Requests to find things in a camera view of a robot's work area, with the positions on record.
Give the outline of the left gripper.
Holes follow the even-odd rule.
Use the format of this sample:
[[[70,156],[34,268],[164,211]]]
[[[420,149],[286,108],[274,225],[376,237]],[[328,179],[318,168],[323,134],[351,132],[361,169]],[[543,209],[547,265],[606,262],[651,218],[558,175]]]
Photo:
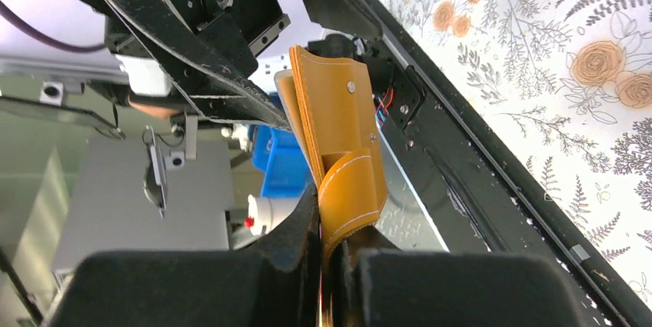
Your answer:
[[[278,0],[105,0],[203,118],[291,126],[284,109],[246,77],[289,25]],[[381,23],[362,0],[302,0],[324,28],[376,39]]]

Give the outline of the orange leather card holder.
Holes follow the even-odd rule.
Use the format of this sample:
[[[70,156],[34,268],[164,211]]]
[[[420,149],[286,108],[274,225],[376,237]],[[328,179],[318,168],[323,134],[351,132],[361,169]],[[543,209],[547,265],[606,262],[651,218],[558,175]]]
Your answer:
[[[295,45],[274,80],[318,190],[323,263],[376,223],[388,197],[368,67]]]

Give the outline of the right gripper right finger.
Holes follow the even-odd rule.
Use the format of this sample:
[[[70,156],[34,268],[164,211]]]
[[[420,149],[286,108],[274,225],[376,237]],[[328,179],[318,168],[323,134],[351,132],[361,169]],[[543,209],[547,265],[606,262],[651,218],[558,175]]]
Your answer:
[[[336,326],[582,326],[547,260],[504,253],[403,251],[375,227],[333,255]]]

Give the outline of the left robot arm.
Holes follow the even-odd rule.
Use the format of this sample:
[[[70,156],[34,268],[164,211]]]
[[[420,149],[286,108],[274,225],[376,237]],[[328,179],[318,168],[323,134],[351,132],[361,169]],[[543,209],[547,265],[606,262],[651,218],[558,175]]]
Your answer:
[[[137,103],[187,112],[218,124],[287,129],[281,107],[256,86],[257,57],[290,25],[278,0],[80,0],[106,18],[116,56],[153,61],[171,83]],[[302,0],[309,19],[362,38],[381,26],[361,0]]]

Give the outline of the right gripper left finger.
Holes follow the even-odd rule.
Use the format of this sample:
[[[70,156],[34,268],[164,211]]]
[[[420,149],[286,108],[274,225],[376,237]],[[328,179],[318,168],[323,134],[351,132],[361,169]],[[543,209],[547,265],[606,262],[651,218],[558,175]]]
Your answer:
[[[269,234],[234,251],[110,251],[85,258],[46,326],[315,326],[317,189]]]

